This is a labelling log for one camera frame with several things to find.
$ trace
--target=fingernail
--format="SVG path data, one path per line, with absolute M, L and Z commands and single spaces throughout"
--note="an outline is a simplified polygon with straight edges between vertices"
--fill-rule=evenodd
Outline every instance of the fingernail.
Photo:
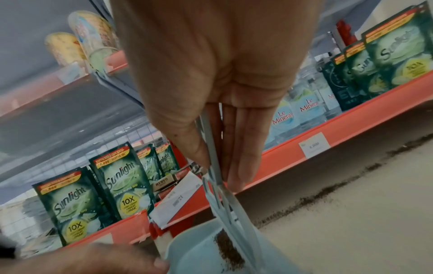
M 163 260 L 161 258 L 156 258 L 153 265 L 161 270 L 168 270 L 170 267 L 170 263 L 167 260 Z

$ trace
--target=yellow container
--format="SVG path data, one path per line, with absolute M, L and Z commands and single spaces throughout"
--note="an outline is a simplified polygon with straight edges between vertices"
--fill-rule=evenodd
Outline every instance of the yellow container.
M 45 46 L 60 66 L 86 60 L 78 39 L 71 33 L 49 34 L 45 38 Z
M 68 16 L 68 23 L 90 65 L 98 71 L 103 71 L 103 59 L 119 50 L 119 42 L 112 26 L 101 16 L 85 10 L 71 13 Z

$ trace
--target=yellow label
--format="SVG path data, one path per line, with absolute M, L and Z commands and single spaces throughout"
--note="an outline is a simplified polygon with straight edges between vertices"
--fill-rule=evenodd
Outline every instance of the yellow label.
M 360 51 L 365 50 L 364 43 L 359 43 L 357 45 L 354 45 L 353 47 L 346 50 L 346 57 L 351 57 L 354 54 L 357 54 Z
M 335 64 L 339 65 L 341 63 L 343 63 L 344 61 L 346 61 L 346 57 L 344 57 L 344 55 L 338 56 L 335 58 Z
M 156 148 L 157 153 L 160 153 L 161 151 L 166 150 L 168 148 L 168 146 L 169 146 L 168 143 L 160 145 L 159 147 Z
M 151 148 L 147 147 L 147 148 L 145 148 L 145 149 L 137 152 L 137 156 L 138 156 L 139 159 L 141 159 L 141 158 L 146 157 L 147 155 L 149 155 L 150 151 L 151 151 Z
M 407 78 L 417 78 L 430 71 L 430 60 L 415 58 L 406 62 L 403 68 L 403 76 Z
M 398 16 L 397 18 L 383 24 L 382 26 L 378 27 L 377 29 L 367 33 L 365 35 L 365 41 L 367 43 L 373 42 L 374 40 L 384 36 L 387 33 L 390 33 L 391 31 L 395 30 L 396 28 L 399 28 L 403 26 L 404 24 L 408 23 L 412 18 L 415 16 L 417 9 L 411 9 L 402 15 Z
M 72 243 L 83 239 L 87 234 L 87 222 L 83 220 L 72 220 L 66 227 L 64 235 L 66 242 Z
M 81 177 L 81 171 L 75 171 L 71 174 L 68 174 L 64 177 L 56 179 L 54 181 L 50 181 L 46 184 L 39 186 L 39 190 L 42 195 L 47 194 L 53 190 L 62 188 L 64 186 L 70 185 L 76 181 L 78 181 Z
M 115 162 L 126 155 L 129 154 L 129 146 L 121 147 L 120 149 L 117 149 L 113 152 L 110 152 L 109 154 L 98 158 L 96 160 L 93 160 L 93 162 L 96 164 L 96 168 L 101 168 L 103 166 L 109 165 L 112 162 Z
M 139 208 L 138 200 L 138 196 L 131 193 L 126 193 L 123 195 L 122 200 L 120 201 L 120 210 L 127 216 L 136 213 Z

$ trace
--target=brown powder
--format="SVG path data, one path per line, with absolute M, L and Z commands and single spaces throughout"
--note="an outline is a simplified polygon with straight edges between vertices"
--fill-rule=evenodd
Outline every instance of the brown powder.
M 236 271 L 244 268 L 245 260 L 233 246 L 224 229 L 215 236 L 214 242 L 218 245 L 220 255 L 226 261 L 228 270 Z

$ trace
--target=hand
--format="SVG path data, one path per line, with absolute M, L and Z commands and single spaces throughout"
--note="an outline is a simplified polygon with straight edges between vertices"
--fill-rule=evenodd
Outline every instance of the hand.
M 130 245 L 91 244 L 24 260 L 0 260 L 2 274 L 166 274 L 168 262 Z
M 150 122 L 207 167 L 194 123 L 206 109 L 223 179 L 241 191 L 258 170 L 272 116 L 309 49 L 321 0 L 111 5 Z

